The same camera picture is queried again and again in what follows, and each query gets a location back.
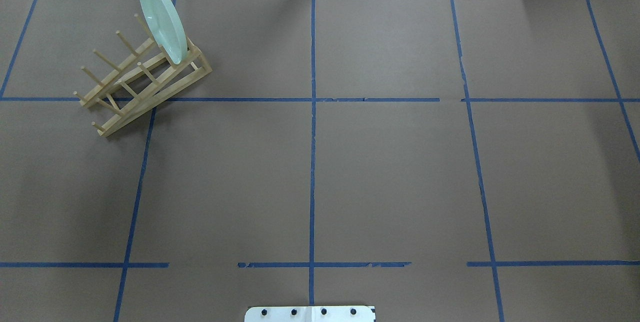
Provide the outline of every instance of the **wooden frame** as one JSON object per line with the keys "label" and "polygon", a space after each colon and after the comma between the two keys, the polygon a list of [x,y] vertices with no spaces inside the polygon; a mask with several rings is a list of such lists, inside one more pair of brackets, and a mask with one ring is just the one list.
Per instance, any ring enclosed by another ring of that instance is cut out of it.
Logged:
{"label": "wooden frame", "polygon": [[[115,64],[102,53],[93,50],[93,53],[113,68],[103,79],[98,79],[91,71],[86,69],[86,67],[80,67],[80,69],[89,75],[97,84],[96,87],[84,96],[78,94],[77,91],[73,92],[73,95],[80,99],[80,105],[89,108],[99,104],[114,113],[113,117],[106,121],[105,124],[100,125],[96,122],[91,122],[91,125],[98,130],[100,136],[106,137],[118,131],[126,124],[144,115],[152,108],[189,87],[212,71],[211,65],[202,54],[201,49],[189,38],[187,38],[186,58],[184,58],[180,64],[175,64],[171,58],[169,58],[169,55],[167,55],[167,51],[154,40],[151,31],[145,22],[142,21],[141,17],[138,14],[135,14],[135,17],[149,36],[146,41],[142,42],[137,48],[133,48],[120,31],[116,31],[116,35],[118,35],[126,48],[130,50],[131,54],[121,63]],[[160,53],[145,62],[140,62],[142,56],[148,53],[153,47],[158,47]],[[199,61],[200,67],[195,64],[196,60]],[[160,76],[155,77],[151,71],[166,62],[169,62],[169,67],[167,67]],[[134,63],[136,66],[130,71],[127,71]],[[175,80],[178,74],[187,68],[191,68],[193,71],[183,76],[183,78]],[[150,80],[149,85],[144,87],[140,92],[133,91],[129,84],[142,76],[147,76]],[[120,89],[126,90],[132,97],[123,107],[118,106],[112,95]]]}

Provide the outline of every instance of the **light blue plate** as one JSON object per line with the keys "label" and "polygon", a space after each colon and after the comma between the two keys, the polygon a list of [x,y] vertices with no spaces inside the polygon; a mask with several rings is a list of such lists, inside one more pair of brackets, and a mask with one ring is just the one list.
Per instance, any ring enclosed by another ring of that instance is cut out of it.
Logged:
{"label": "light blue plate", "polygon": [[187,36],[171,0],[140,0],[142,13],[153,38],[174,64],[187,57]]}

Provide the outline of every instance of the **white bracket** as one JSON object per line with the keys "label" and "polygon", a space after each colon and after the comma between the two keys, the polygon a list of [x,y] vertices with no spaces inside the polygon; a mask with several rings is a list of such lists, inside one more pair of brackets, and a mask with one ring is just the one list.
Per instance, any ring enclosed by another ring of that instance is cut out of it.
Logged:
{"label": "white bracket", "polygon": [[374,306],[252,307],[244,322],[375,322]]}

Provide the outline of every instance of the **metal bracket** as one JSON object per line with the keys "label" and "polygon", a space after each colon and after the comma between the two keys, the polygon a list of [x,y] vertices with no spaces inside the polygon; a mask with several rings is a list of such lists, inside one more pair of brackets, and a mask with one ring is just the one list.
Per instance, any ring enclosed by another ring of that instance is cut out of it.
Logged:
{"label": "metal bracket", "polygon": [[375,322],[373,306],[252,307],[244,322]]}

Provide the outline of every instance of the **plate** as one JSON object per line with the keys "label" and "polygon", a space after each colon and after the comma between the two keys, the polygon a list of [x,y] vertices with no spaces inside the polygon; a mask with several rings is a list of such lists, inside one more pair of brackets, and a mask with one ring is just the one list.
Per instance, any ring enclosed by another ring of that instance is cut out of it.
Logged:
{"label": "plate", "polygon": [[176,6],[171,0],[140,0],[140,6],[155,41],[174,64],[180,64],[187,56],[187,36]]}

